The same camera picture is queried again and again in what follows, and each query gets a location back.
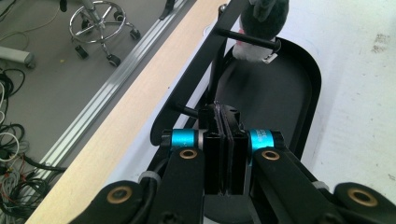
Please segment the grey metal stand leg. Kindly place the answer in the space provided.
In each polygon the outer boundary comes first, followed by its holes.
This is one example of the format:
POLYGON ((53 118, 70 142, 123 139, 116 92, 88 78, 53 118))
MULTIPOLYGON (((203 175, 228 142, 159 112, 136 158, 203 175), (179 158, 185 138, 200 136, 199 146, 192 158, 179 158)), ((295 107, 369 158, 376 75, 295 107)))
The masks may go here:
POLYGON ((0 46, 0 59, 23 63, 28 68, 35 68, 35 55, 32 52, 0 46))

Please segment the white foam board mat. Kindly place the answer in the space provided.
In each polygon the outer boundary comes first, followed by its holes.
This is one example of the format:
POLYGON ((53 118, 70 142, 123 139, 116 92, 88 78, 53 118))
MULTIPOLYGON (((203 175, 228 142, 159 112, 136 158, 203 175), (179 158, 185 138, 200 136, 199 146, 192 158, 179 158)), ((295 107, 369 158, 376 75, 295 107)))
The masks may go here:
MULTIPOLYGON (((144 138, 225 0, 191 8, 103 122, 107 183, 135 180, 144 138)), ((316 60, 322 86, 303 163, 330 188, 358 182, 396 203, 396 0, 291 0, 281 36, 316 60)))

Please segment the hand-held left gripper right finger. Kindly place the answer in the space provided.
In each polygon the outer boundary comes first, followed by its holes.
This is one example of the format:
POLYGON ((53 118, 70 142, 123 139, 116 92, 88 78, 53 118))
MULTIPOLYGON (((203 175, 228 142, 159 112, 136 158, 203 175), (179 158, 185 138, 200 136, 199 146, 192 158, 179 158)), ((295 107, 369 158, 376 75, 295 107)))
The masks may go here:
POLYGON ((240 112, 228 105, 221 107, 221 120, 226 136, 223 188, 226 194, 242 195, 247 167, 252 163, 254 152, 265 147, 283 147, 284 137, 278 130, 246 130, 240 123, 240 112))

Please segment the aluminium frame rail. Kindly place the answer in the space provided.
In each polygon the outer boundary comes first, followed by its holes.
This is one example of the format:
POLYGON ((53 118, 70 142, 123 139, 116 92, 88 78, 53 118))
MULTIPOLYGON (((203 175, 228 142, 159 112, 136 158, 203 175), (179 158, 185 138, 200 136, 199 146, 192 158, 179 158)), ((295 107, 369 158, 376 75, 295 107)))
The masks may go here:
POLYGON ((173 9, 169 14, 166 17, 156 20, 148 29, 148 32, 139 39, 136 46, 128 53, 105 84, 71 122, 54 146, 40 161, 40 164, 55 167, 62 163, 74 150, 78 141, 90 129, 100 113, 120 90, 121 86, 135 73, 138 65, 152 51, 152 48, 160 40, 165 30, 170 27, 170 24, 190 0, 175 1, 173 9))

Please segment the black and pink plush toy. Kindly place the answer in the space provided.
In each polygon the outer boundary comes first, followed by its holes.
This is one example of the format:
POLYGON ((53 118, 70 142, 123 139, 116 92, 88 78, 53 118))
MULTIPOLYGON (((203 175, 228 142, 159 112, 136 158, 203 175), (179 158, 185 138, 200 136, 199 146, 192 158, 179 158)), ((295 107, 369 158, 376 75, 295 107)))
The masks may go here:
MULTIPOLYGON (((238 33, 275 41, 286 23, 290 0, 248 1, 248 6, 239 17, 238 33)), ((251 63, 269 63, 274 58, 274 51, 237 40, 233 46, 233 56, 251 63)))

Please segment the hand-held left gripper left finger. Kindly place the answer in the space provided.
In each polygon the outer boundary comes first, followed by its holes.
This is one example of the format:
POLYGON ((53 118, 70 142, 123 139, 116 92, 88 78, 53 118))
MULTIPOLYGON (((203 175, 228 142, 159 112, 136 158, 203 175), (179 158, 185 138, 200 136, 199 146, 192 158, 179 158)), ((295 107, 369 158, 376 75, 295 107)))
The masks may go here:
POLYGON ((222 139, 219 105, 211 104, 198 111, 197 129, 164 130, 160 145, 171 150, 182 147, 201 149, 205 154, 205 193, 216 195, 223 192, 222 139))

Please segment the black metal frame post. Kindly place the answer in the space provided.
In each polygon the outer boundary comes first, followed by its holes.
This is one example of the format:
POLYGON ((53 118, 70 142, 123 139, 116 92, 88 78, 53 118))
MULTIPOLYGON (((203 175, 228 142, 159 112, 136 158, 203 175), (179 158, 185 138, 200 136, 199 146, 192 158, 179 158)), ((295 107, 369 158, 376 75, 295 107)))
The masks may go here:
POLYGON ((162 15, 159 17, 163 21, 174 9, 176 0, 166 0, 162 15))

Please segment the black round stool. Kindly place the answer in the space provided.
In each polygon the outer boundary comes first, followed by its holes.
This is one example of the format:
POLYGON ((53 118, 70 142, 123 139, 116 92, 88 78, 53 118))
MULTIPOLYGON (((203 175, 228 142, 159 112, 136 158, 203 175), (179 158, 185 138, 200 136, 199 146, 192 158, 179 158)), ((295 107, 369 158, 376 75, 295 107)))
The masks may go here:
POLYGON ((99 44, 106 54, 108 62, 118 67, 120 58, 109 52, 106 42, 119 35, 125 26, 131 28, 130 36, 133 40, 141 37, 140 31, 127 21, 125 10, 116 3, 107 0, 81 0, 82 6, 71 16, 68 31, 71 42, 79 58, 89 57, 83 44, 99 44))

